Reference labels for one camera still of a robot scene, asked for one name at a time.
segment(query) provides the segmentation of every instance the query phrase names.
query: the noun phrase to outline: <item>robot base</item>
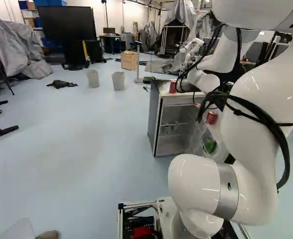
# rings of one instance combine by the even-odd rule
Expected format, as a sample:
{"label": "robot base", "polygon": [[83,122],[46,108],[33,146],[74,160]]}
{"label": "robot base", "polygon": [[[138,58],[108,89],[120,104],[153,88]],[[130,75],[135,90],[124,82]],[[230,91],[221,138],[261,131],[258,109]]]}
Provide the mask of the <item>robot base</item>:
{"label": "robot base", "polygon": [[[143,213],[137,214],[140,218],[138,222],[133,222],[134,217],[128,217],[128,212],[138,209],[142,209]],[[222,229],[211,239],[238,239],[237,234],[239,233],[242,233],[244,238],[250,238],[242,225],[238,225],[239,228],[236,232],[233,225],[235,224],[225,220]],[[154,238],[157,239],[197,239],[184,227],[171,197],[159,198],[156,201],[145,203],[120,203],[118,208],[118,239],[131,239],[134,228],[137,226],[149,227],[158,232],[160,236],[154,235]]]}

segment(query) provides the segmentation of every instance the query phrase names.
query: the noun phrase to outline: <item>blue bin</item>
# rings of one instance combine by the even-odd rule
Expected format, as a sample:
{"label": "blue bin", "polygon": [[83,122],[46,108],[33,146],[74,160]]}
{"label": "blue bin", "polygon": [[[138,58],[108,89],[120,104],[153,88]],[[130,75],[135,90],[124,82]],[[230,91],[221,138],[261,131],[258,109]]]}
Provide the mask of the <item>blue bin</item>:
{"label": "blue bin", "polygon": [[36,6],[67,6],[62,0],[34,0]]}
{"label": "blue bin", "polygon": [[35,27],[42,27],[39,17],[34,18],[33,22],[35,23]]}
{"label": "blue bin", "polygon": [[35,6],[49,6],[47,0],[33,0]]}
{"label": "blue bin", "polygon": [[47,0],[48,6],[67,6],[67,3],[62,0]]}
{"label": "blue bin", "polygon": [[27,1],[18,1],[20,9],[28,9]]}

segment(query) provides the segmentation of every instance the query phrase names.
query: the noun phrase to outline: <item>cardboard box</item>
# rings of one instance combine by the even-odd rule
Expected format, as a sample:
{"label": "cardboard box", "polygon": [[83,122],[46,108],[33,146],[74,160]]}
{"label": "cardboard box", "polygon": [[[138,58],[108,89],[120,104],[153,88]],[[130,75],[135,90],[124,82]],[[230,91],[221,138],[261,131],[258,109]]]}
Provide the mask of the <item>cardboard box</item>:
{"label": "cardboard box", "polygon": [[32,1],[27,2],[28,10],[36,11],[35,3]]}
{"label": "cardboard box", "polygon": [[121,68],[127,70],[137,69],[137,53],[133,51],[124,51],[121,53]]}
{"label": "cardboard box", "polygon": [[33,22],[32,17],[26,17],[25,18],[25,23],[31,25],[32,27],[35,27],[35,23]]}

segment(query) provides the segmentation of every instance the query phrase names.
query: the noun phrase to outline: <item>red object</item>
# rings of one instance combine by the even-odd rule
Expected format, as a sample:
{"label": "red object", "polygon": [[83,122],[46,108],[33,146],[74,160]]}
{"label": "red object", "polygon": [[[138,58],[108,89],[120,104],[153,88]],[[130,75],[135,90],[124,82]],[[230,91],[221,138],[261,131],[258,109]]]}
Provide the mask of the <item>red object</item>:
{"label": "red object", "polygon": [[169,89],[168,92],[171,93],[171,94],[176,93],[175,81],[170,82],[170,89]]}
{"label": "red object", "polygon": [[217,121],[217,113],[215,111],[209,111],[206,116],[206,122],[208,124],[215,124]]}
{"label": "red object", "polygon": [[134,234],[132,239],[138,239],[149,235],[154,235],[154,233],[147,227],[139,227],[133,229]]}

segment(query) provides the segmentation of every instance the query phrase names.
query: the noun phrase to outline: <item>black cable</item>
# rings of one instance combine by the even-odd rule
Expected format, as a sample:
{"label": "black cable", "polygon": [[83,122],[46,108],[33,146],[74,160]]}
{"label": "black cable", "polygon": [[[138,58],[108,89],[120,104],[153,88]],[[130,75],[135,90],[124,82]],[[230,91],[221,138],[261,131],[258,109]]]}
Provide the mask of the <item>black cable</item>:
{"label": "black cable", "polygon": [[[203,55],[201,56],[201,58],[199,60],[197,60],[195,63],[193,63],[189,68],[185,69],[185,71],[183,73],[181,73],[179,75],[179,77],[177,78],[176,82],[175,82],[175,88],[176,88],[176,91],[179,92],[179,93],[184,93],[185,90],[183,90],[183,87],[182,87],[182,81],[184,78],[187,77],[187,74],[194,68],[196,67],[202,60],[205,56],[207,56],[207,54],[209,53],[209,51],[211,50],[211,48],[214,46],[217,38],[218,38],[218,35],[220,34],[221,30],[222,30],[222,27],[224,26],[225,24],[220,24],[218,25],[215,30],[214,30],[214,33],[207,45],[207,48],[205,49]],[[177,84],[178,84],[178,80],[180,79],[180,89],[181,89],[181,92],[177,89]]]}
{"label": "black cable", "polygon": [[[279,189],[283,185],[285,185],[289,179],[290,170],[291,170],[290,152],[289,152],[289,146],[288,146],[286,137],[282,129],[280,128],[279,124],[275,122],[275,120],[267,112],[265,112],[263,109],[253,104],[252,102],[249,102],[237,96],[232,96],[232,95],[226,94],[224,92],[219,92],[219,91],[210,92],[203,99],[203,102],[200,106],[199,113],[197,116],[197,121],[200,121],[202,119],[202,116],[207,108],[205,107],[206,103],[208,102],[209,105],[213,104],[214,101],[217,99],[223,99],[225,102],[228,99],[230,99],[240,104],[241,106],[245,107],[256,116],[259,123],[262,123],[263,125],[265,125],[268,128],[268,130],[273,134],[276,142],[279,144],[281,148],[281,151],[284,156],[284,163],[285,163],[283,175],[281,179],[279,180],[279,182],[276,184],[276,186],[277,186],[277,189]],[[233,107],[231,107],[230,109],[233,110],[236,115],[245,116],[245,117],[247,116],[247,114],[243,113],[241,110],[237,110]]]}
{"label": "black cable", "polygon": [[234,65],[241,64],[241,49],[242,49],[242,32],[240,28],[236,28],[236,35],[237,35],[237,55]]}

